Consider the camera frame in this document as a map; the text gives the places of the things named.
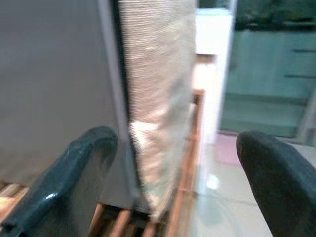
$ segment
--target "woven fabric panel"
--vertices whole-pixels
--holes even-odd
[[[195,0],[119,0],[142,190],[158,220],[173,194],[189,124]]]

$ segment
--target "white textured fabric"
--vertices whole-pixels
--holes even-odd
[[[183,156],[195,56],[195,0],[120,0],[137,168],[158,220]]]

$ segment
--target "tiled floor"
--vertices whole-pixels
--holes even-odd
[[[201,156],[192,237],[271,237],[241,166],[218,163],[213,145]]]

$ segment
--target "pink mat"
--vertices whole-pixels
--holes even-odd
[[[215,144],[216,161],[225,164],[241,165],[236,150],[236,137],[218,134]]]

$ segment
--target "glass panel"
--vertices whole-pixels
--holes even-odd
[[[296,138],[316,86],[315,12],[315,0],[238,2],[222,130]]]

